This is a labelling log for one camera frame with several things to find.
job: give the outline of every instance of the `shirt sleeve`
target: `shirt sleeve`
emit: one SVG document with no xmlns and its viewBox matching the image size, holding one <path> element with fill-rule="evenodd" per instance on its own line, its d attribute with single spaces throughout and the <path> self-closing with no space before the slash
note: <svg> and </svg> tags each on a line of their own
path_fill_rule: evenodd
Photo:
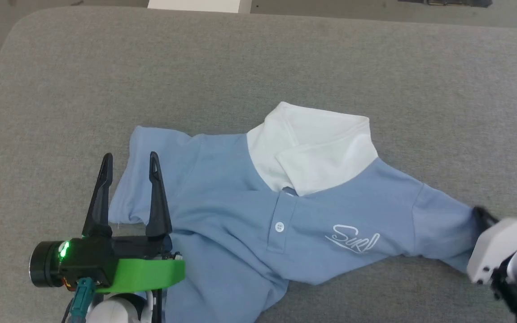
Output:
<svg viewBox="0 0 517 323">
<path fill-rule="evenodd" d="M 149 156 L 158 154 L 169 202 L 180 192 L 197 161 L 197 137 L 171 129 L 136 127 L 129 142 L 129 161 L 109 208 L 109 222 L 149 222 L 151 182 Z"/>
<path fill-rule="evenodd" d="M 414 253 L 466 272 L 480 235 L 472 209 L 424 184 L 412 207 Z"/>
</svg>

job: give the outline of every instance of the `shirt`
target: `shirt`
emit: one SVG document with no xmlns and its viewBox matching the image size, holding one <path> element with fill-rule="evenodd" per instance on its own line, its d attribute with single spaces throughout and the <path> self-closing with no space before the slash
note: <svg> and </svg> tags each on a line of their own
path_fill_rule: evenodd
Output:
<svg viewBox="0 0 517 323">
<path fill-rule="evenodd" d="M 479 231 L 471 209 L 386 163 L 369 119 L 281 102 L 246 134 L 136 127 L 110 206 L 147 223 L 149 153 L 158 153 L 185 280 L 167 323 L 254 322 L 289 280 L 320 284 L 390 256 L 465 271 Z"/>
</svg>

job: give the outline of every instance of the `gray floor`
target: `gray floor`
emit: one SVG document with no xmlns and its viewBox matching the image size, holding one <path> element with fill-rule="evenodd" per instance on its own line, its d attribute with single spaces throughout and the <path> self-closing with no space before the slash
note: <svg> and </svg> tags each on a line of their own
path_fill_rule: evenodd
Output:
<svg viewBox="0 0 517 323">
<path fill-rule="evenodd" d="M 517 27 L 517 0 L 494 2 L 490 8 L 483 9 L 397 0 L 253 0 L 252 13 Z M 0 48 L 22 17 L 41 9 L 72 4 L 146 7 L 148 0 L 0 0 Z"/>
</svg>

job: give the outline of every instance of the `green light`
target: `green light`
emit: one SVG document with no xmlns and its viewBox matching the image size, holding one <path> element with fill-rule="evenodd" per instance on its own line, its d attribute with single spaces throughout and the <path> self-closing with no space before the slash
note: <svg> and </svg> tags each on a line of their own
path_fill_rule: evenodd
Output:
<svg viewBox="0 0 517 323">
<path fill-rule="evenodd" d="M 67 254 L 67 250 L 69 249 L 69 245 L 70 245 L 69 241 L 65 241 L 65 243 L 63 244 L 63 247 L 59 251 L 59 256 L 61 257 L 61 259 L 65 258 L 66 254 Z"/>
</svg>

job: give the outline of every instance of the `led light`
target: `led light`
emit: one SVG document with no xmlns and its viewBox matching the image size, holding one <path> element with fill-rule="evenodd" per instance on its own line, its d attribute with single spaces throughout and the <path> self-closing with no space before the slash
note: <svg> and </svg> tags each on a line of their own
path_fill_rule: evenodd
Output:
<svg viewBox="0 0 517 323">
<path fill-rule="evenodd" d="M 61 257 L 61 259 L 65 258 L 66 254 L 67 254 L 67 250 L 69 249 L 69 245 L 70 245 L 70 242 L 69 241 L 65 241 L 59 247 L 59 257 Z"/>
</svg>

